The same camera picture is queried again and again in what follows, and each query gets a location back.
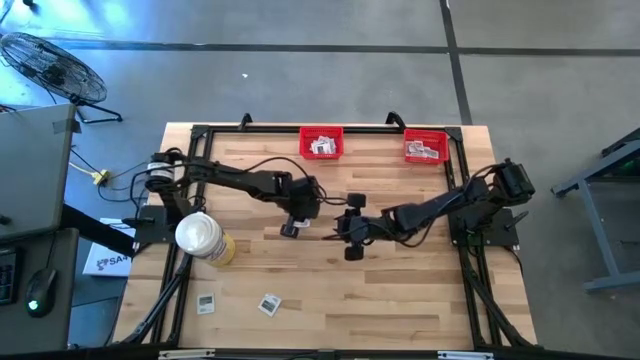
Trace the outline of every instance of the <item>laptop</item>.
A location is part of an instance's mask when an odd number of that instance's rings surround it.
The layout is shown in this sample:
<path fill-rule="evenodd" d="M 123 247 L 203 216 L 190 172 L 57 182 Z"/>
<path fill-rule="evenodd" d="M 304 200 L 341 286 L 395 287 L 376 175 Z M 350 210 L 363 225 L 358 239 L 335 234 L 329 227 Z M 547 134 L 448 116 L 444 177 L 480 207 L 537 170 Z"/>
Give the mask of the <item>laptop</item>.
<path fill-rule="evenodd" d="M 0 113 L 0 243 L 60 225 L 71 151 L 78 126 L 72 104 Z"/>

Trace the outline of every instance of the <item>computer mouse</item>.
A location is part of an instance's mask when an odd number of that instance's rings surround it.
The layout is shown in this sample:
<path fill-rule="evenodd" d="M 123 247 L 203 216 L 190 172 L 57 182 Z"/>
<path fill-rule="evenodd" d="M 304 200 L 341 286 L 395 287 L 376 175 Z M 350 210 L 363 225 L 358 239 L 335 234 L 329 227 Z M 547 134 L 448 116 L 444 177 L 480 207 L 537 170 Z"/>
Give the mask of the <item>computer mouse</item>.
<path fill-rule="evenodd" d="M 27 313 L 32 317 L 43 317 L 53 309 L 56 275 L 55 269 L 45 268 L 36 271 L 29 279 L 25 305 Z"/>

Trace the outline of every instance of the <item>keyboard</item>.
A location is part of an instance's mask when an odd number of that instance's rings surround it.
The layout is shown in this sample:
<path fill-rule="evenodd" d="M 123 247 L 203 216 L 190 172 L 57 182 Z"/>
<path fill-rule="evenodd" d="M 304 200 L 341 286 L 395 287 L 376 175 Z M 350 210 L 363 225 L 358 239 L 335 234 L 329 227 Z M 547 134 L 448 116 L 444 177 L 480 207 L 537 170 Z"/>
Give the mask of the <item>keyboard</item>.
<path fill-rule="evenodd" d="M 16 302 L 19 270 L 20 249 L 0 247 L 0 305 Z"/>

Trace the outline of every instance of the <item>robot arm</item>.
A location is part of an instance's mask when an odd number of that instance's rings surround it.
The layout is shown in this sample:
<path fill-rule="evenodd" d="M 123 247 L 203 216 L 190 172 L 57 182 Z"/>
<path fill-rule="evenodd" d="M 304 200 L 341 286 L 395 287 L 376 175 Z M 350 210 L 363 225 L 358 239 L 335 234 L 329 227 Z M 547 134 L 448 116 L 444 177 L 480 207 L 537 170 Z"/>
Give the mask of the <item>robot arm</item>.
<path fill-rule="evenodd" d="M 177 180 L 174 179 L 175 167 L 185 168 L 184 175 Z M 256 200 L 275 203 L 289 214 L 280 228 L 280 234 L 287 237 L 298 236 L 294 222 L 314 219 L 320 211 L 319 185 L 314 176 L 293 179 L 286 171 L 253 172 L 205 159 L 187 161 L 178 151 L 154 154 L 147 169 L 150 173 L 145 186 L 160 195 L 170 225 L 177 225 L 191 213 L 191 204 L 180 196 L 180 190 L 197 182 L 237 189 Z"/>
<path fill-rule="evenodd" d="M 364 255 L 363 246 L 374 240 L 407 244 L 413 235 L 430 228 L 436 218 L 461 209 L 467 214 L 473 214 L 465 216 L 465 228 L 477 230 L 490 224 L 492 216 L 503 207 L 523 204 L 535 192 L 520 164 L 507 159 L 504 163 L 492 165 L 488 170 L 483 176 L 473 176 L 464 186 L 422 204 L 402 204 L 385 209 L 380 217 L 362 216 L 360 208 L 364 207 L 364 195 L 352 194 L 349 197 L 350 205 L 356 205 L 336 219 L 336 234 L 326 239 L 341 239 L 349 243 L 345 259 L 360 260 Z M 489 174 L 494 174 L 491 185 L 485 181 Z"/>

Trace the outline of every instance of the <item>fan stand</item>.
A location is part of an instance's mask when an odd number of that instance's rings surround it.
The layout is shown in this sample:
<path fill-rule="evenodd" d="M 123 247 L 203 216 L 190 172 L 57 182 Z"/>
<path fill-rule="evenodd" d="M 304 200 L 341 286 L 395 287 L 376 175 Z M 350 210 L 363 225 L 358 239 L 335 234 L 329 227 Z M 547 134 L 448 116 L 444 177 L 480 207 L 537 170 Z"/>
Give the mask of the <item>fan stand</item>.
<path fill-rule="evenodd" d="M 87 118 L 84 117 L 84 115 L 82 115 L 82 112 L 80 112 L 80 109 L 77 109 L 77 113 L 78 116 L 80 117 L 80 121 L 82 121 L 83 124 L 97 124 L 97 123 L 101 123 L 101 122 L 111 122 L 111 121 L 117 121 L 117 122 L 122 122 L 122 115 L 120 115 L 120 113 L 117 113 L 115 111 L 109 110 L 109 109 L 105 109 L 103 107 L 100 107 L 98 105 L 94 105 L 94 104 L 89 104 L 83 100 L 81 100 L 79 97 L 72 95 L 69 98 L 69 101 L 71 101 L 71 103 L 75 106 L 88 106 L 88 107 L 92 107 L 94 109 L 98 109 L 102 112 L 106 112 L 108 114 L 112 114 L 115 115 L 116 117 L 112 117 L 112 118 L 106 118 L 106 119 L 99 119 L 99 120 L 87 120 Z"/>

